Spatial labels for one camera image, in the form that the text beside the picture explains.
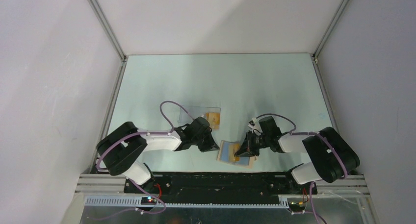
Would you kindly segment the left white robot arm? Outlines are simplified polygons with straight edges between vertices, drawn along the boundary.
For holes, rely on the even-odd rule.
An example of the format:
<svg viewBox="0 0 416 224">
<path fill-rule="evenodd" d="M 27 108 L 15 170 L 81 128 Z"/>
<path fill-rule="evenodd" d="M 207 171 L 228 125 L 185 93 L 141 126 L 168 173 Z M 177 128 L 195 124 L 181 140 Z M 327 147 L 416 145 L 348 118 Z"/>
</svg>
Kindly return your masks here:
<svg viewBox="0 0 416 224">
<path fill-rule="evenodd" d="M 191 146 L 197 146 L 200 152 L 219 150 L 210 124 L 203 117 L 169 131 L 145 131 L 133 122 L 125 122 L 97 144 L 100 157 L 96 169 L 112 176 L 123 175 L 143 193 L 149 193 L 155 187 L 154 175 L 148 165 L 138 160 L 139 156 L 147 151 L 181 151 Z"/>
</svg>

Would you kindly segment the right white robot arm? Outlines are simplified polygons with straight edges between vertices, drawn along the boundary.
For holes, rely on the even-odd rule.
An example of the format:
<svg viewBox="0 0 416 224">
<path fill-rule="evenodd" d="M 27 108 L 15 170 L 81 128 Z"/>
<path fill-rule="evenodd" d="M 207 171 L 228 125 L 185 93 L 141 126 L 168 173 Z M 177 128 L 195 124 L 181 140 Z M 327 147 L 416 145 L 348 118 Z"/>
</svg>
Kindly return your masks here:
<svg viewBox="0 0 416 224">
<path fill-rule="evenodd" d="M 286 189 L 293 194 L 304 189 L 306 183 L 323 180 L 333 183 L 346 179 L 360 165 L 360 159 L 348 143 L 332 127 L 319 131 L 298 132 L 297 126 L 282 132 L 275 117 L 267 113 L 253 118 L 249 130 L 235 157 L 257 157 L 261 149 L 277 153 L 304 153 L 310 161 L 289 170 Z"/>
</svg>

